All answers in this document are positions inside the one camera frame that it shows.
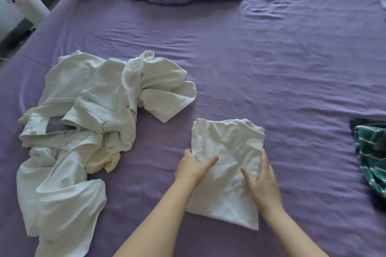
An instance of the white garment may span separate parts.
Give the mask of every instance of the white garment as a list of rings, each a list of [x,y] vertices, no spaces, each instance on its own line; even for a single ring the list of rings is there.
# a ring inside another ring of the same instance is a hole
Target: white garment
[[[137,108],[168,121],[196,97],[186,71],[151,51],[123,62],[80,51],[58,58],[36,108],[20,119],[31,147],[17,172],[27,235],[38,236],[35,257],[83,257],[106,203],[102,180],[136,137]]]
[[[258,176],[264,129],[247,119],[197,119],[192,128],[192,153],[199,162],[219,161],[196,187],[186,211],[259,229],[258,210],[247,191],[241,167]]]

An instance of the floor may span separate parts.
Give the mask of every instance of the floor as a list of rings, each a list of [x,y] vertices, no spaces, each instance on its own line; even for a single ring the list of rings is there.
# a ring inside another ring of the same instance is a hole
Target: floor
[[[60,0],[55,0],[51,6],[48,7],[49,10],[52,10]],[[4,57],[0,57],[0,71],[12,60],[12,57],[17,53],[17,51],[23,46],[25,41],[32,35],[33,31],[22,41],[20,41],[19,45],[16,47],[9,49],[7,54]]]

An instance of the person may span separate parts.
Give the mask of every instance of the person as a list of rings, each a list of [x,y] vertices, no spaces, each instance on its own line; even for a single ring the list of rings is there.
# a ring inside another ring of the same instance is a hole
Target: person
[[[218,159],[214,156],[200,163],[190,149],[185,150],[174,183],[113,257],[171,257],[193,190]],[[264,149],[258,179],[244,167],[241,172],[253,202],[288,257],[328,257],[284,210],[276,177]]]

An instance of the person's right arm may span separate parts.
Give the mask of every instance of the person's right arm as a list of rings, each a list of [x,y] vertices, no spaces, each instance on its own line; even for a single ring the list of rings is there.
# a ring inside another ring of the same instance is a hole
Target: person's right arm
[[[288,257],[328,257],[284,210],[276,177],[264,150],[258,180],[246,168],[241,168],[241,172],[253,202]]]

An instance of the mattress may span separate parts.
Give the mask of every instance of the mattress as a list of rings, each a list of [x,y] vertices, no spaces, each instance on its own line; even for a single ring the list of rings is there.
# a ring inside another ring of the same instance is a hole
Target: mattress
[[[32,256],[17,203],[16,172],[28,156],[17,119],[37,104],[45,74],[76,50],[128,60],[144,50],[182,68],[196,100],[167,123],[139,110],[137,139],[106,183],[87,256],[112,256],[173,182],[195,119],[246,118],[265,148],[284,206],[330,256],[384,256],[386,215],[359,170],[353,117],[386,118],[386,24],[379,0],[61,0],[0,73],[0,248]],[[259,231],[186,213],[174,256],[284,256]]]

